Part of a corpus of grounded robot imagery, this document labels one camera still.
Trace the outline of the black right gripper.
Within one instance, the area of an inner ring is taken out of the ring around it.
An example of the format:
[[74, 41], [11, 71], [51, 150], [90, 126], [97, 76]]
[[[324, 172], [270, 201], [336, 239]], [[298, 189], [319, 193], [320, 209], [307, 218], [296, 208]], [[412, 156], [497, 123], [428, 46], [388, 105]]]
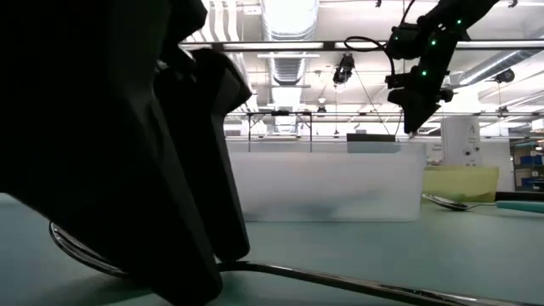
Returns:
[[439, 108], [439, 101], [450, 102], [454, 93], [442, 86], [450, 74], [448, 67], [457, 45], [453, 31], [419, 28], [421, 54], [410, 71], [386, 77], [391, 90], [388, 101], [404, 111], [404, 131], [415, 133]]

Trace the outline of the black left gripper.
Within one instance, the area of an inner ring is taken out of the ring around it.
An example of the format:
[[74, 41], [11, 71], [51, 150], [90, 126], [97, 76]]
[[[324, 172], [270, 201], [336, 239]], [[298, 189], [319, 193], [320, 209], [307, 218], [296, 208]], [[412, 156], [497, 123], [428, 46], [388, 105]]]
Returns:
[[[170, 14], [161, 60], [200, 30], [207, 17], [202, 0], [168, 0]], [[251, 91], [233, 61], [215, 50], [192, 51], [167, 64], [155, 78], [178, 158], [214, 255], [235, 261], [250, 251], [240, 198], [224, 132], [227, 114], [244, 104]]]

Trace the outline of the teal handled spoon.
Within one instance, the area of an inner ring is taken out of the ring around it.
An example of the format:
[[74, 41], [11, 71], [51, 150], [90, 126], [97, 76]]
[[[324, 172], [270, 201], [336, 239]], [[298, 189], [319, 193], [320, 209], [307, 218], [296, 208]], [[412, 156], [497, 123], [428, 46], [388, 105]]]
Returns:
[[480, 202], [473, 205], [463, 204], [458, 201], [453, 201], [436, 195], [422, 194], [422, 197], [432, 203], [448, 208], [452, 211], [464, 212], [476, 207], [496, 207], [499, 209], [515, 210], [527, 213], [544, 214], [544, 202], [535, 201], [496, 201], [492, 203]]

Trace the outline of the all-metal spoon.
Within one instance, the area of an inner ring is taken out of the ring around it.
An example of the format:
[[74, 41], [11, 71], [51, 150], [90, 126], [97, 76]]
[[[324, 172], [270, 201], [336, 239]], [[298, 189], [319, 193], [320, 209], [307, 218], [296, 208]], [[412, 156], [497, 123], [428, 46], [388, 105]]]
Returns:
[[[107, 259], [90, 250], [87, 246], [84, 246], [80, 241], [69, 235], [58, 225], [50, 223], [48, 225], [48, 231], [55, 245], [77, 262], [117, 278], [128, 279], [130, 277], [127, 272], [117, 268]], [[244, 271], [276, 275], [416, 306], [544, 306], [544, 304], [537, 303], [525, 303], [494, 299], [491, 297], [476, 297], [461, 293], [393, 286], [371, 280], [361, 280], [308, 269], [280, 266], [274, 263], [258, 263], [252, 261], [227, 262], [219, 263], [218, 270], [221, 272]]]

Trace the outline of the black block behind bin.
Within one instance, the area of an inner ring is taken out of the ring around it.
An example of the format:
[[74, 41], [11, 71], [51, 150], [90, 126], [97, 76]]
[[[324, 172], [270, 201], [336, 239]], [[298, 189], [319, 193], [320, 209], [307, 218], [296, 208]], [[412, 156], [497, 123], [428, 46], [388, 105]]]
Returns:
[[396, 138], [389, 134], [347, 133], [348, 142], [387, 142], [394, 143]]

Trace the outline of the white pillar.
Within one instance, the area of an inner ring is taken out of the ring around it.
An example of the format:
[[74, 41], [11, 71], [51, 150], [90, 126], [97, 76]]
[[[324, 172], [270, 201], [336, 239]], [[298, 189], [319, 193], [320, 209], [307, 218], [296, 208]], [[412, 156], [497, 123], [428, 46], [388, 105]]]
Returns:
[[479, 120], [476, 116], [449, 116], [441, 121], [443, 163], [476, 167], [482, 164]]

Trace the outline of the yellow plastic bin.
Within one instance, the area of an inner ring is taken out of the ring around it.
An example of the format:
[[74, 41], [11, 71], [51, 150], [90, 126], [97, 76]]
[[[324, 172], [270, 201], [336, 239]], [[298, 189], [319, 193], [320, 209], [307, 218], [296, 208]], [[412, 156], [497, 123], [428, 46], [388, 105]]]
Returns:
[[428, 166], [422, 193], [459, 202], [493, 202], [498, 180], [498, 167]]

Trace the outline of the overhead beam with lights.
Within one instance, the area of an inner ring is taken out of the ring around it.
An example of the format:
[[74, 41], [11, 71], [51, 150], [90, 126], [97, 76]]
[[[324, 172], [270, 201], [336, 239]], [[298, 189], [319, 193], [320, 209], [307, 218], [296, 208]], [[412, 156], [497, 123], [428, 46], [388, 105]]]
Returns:
[[[225, 52], [336, 52], [346, 49], [343, 42], [335, 41], [296, 41], [296, 42], [182, 42], [178, 45], [184, 50], [211, 48]], [[506, 50], [544, 50], [544, 39], [534, 40], [476, 40], [459, 42], [456, 50], [506, 51]]]

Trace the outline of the white ceiling pipes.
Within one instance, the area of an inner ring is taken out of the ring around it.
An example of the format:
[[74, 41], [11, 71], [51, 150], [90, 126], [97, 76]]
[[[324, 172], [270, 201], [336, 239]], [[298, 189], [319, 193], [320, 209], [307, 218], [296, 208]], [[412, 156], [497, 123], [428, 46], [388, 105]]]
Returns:
[[[201, 34], [205, 42], [239, 42], [241, 37], [237, 28], [238, 10], [236, 0], [201, 0], [207, 10], [207, 19]], [[246, 61], [242, 53], [230, 53], [228, 56], [233, 60], [240, 71], [247, 86], [252, 91], [252, 97], [242, 106], [243, 111], [257, 111], [257, 95], [252, 88], [249, 79]]]

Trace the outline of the clear frosted plastic bin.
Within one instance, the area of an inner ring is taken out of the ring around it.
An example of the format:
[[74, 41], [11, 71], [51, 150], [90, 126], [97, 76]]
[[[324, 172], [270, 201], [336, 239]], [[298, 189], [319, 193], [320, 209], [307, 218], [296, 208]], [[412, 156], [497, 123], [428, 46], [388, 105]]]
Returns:
[[411, 222], [418, 219], [421, 143], [228, 144], [241, 209], [259, 222]]

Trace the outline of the shelf with blue bins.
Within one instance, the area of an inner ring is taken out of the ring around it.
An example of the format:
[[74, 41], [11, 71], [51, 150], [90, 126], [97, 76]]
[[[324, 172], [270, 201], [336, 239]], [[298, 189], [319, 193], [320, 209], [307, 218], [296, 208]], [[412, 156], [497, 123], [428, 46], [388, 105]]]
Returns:
[[544, 139], [515, 139], [510, 148], [514, 189], [544, 193]]

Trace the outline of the green table mat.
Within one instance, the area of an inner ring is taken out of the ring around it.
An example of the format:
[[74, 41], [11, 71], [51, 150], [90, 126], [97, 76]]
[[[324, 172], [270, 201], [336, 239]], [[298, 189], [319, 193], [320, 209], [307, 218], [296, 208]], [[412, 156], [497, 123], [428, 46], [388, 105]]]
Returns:
[[[544, 305], [544, 215], [422, 206], [410, 223], [249, 223], [249, 259], [396, 286]], [[254, 272], [224, 274], [207, 306], [389, 306]], [[170, 306], [66, 256], [45, 218], [0, 195], [0, 306]]]

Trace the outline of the black horizontal frame bar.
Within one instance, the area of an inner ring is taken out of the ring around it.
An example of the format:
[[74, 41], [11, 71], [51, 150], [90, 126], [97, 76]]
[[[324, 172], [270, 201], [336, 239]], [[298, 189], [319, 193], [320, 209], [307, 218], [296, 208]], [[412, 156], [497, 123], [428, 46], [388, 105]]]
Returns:
[[544, 138], [544, 110], [515, 112], [443, 112], [433, 114], [416, 133], [404, 132], [403, 111], [256, 111], [227, 115], [227, 136], [252, 148], [258, 140], [300, 140], [311, 150], [319, 142], [346, 141], [347, 133], [389, 134], [404, 139], [439, 139], [441, 121], [449, 116], [476, 116], [484, 139]]

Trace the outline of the silver ventilation duct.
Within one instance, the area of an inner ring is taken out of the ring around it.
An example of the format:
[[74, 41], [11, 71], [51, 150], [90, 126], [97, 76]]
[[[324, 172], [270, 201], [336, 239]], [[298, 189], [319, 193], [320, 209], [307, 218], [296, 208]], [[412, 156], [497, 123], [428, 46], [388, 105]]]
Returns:
[[[314, 38], [320, 0], [260, 0], [266, 41], [310, 41]], [[268, 60], [271, 101], [277, 111], [296, 111], [301, 105], [307, 60], [300, 52]]]

